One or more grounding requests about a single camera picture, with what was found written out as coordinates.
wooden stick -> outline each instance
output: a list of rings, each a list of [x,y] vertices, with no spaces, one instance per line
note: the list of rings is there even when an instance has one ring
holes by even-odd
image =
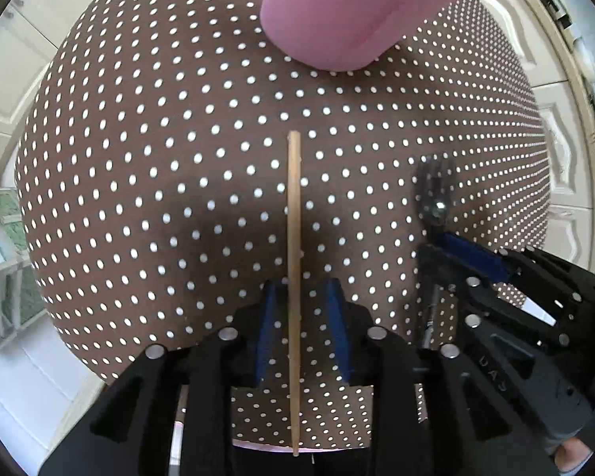
[[[299,455],[299,373],[300,373],[300,258],[301,258],[301,202],[300,202],[300,136],[289,133],[289,176],[287,178],[287,267],[289,276],[289,393],[291,415],[291,445],[293,456]]]

person's hand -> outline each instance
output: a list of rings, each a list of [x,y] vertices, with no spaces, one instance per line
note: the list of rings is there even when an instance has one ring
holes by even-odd
[[[568,472],[575,469],[591,454],[588,446],[578,437],[571,437],[562,442],[562,445],[555,452],[555,464],[560,472]]]

pink cup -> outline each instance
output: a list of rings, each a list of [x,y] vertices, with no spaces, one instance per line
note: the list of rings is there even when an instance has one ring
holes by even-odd
[[[452,0],[263,0],[268,38],[287,55],[329,71],[371,63]]]

metal screw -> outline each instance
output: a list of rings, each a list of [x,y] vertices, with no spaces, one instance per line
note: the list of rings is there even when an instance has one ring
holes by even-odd
[[[158,343],[153,343],[145,350],[145,357],[150,360],[158,360],[165,354],[165,347]]]
[[[480,326],[480,323],[482,321],[480,320],[480,317],[478,315],[475,315],[474,313],[467,315],[465,317],[465,324],[467,324],[468,326],[471,327],[471,329],[475,329],[478,326]]]
[[[372,340],[383,340],[388,335],[388,332],[383,327],[372,326],[368,330],[368,338]]]
[[[461,350],[453,343],[444,343],[441,345],[441,354],[449,359],[456,358],[461,353]]]
[[[223,327],[218,331],[218,337],[225,342],[236,340],[238,337],[238,329],[235,329],[234,327]]]

brown fabric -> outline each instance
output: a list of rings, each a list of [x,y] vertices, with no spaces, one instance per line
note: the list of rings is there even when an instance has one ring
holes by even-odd
[[[478,0],[354,73],[313,71],[259,27],[261,0],[95,0],[35,99],[17,157],[31,258],[75,356],[106,381],[153,342],[189,346],[286,274],[286,136],[303,134],[304,447],[367,445],[369,388],[336,370],[319,283],[411,336],[423,230],[413,176],[457,166],[452,228],[539,245],[549,197],[534,96]],[[286,324],[237,439],[289,445]],[[441,304],[437,343],[452,339]]]

